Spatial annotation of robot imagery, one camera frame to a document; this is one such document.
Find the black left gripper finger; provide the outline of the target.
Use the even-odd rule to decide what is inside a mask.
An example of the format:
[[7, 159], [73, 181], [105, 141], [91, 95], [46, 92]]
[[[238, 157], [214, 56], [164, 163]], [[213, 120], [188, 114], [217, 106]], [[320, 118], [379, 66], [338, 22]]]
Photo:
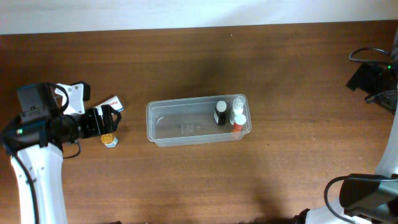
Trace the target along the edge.
[[110, 105], [102, 105], [101, 110], [103, 119], [112, 119], [113, 115], [116, 116], [117, 120], [121, 120], [122, 118], [121, 113]]
[[117, 130], [120, 120], [104, 119], [101, 127], [101, 135], [111, 134]]

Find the white Panadol box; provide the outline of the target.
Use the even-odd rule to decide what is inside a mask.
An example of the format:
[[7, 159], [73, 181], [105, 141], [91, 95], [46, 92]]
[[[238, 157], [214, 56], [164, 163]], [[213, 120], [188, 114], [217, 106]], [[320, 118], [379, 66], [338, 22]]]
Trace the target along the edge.
[[97, 110], [98, 114], [100, 116], [103, 115], [103, 110], [101, 109], [101, 107], [103, 105], [110, 105], [110, 107], [112, 107], [114, 110], [121, 112], [124, 110], [124, 107], [121, 104], [121, 101], [119, 100], [119, 98], [117, 96], [114, 96], [102, 103], [100, 103], [99, 105], [95, 106], [95, 109]]

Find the dark bottle white cap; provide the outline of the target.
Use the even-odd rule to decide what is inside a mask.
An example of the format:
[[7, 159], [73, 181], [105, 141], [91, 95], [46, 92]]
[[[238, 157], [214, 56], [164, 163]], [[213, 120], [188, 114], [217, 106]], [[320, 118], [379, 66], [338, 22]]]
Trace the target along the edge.
[[217, 125], [224, 125], [226, 122], [226, 109], [227, 104], [225, 101], [219, 101], [216, 104], [215, 112], [214, 112], [214, 119]]

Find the orange vitamin tube white cap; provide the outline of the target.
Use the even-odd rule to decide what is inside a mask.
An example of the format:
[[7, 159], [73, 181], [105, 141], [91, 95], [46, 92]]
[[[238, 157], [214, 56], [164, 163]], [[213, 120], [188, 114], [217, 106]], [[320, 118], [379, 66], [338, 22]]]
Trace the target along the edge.
[[246, 124], [247, 118], [244, 114], [237, 114], [234, 117], [234, 123], [233, 123], [233, 133], [238, 133], [241, 132], [243, 129], [243, 126]]

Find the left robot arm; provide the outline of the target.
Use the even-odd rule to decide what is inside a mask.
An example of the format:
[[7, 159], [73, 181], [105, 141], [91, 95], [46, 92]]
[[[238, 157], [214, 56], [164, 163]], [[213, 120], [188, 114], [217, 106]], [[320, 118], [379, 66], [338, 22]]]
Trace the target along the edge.
[[124, 109], [119, 98], [86, 109], [90, 92], [85, 82], [18, 89], [22, 112], [1, 131], [1, 144], [16, 174], [22, 223], [66, 223], [63, 145], [117, 130]]

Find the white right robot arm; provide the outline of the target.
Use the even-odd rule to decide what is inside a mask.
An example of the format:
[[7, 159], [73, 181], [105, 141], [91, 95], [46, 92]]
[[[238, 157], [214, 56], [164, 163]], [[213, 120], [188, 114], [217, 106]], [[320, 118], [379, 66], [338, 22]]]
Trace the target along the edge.
[[[367, 93], [365, 102], [397, 114], [397, 42], [390, 59], [349, 60], [360, 67], [346, 86]], [[374, 174], [350, 174], [330, 180], [323, 193], [324, 206], [305, 209], [292, 223], [397, 223], [397, 121], [394, 120], [386, 149]]]

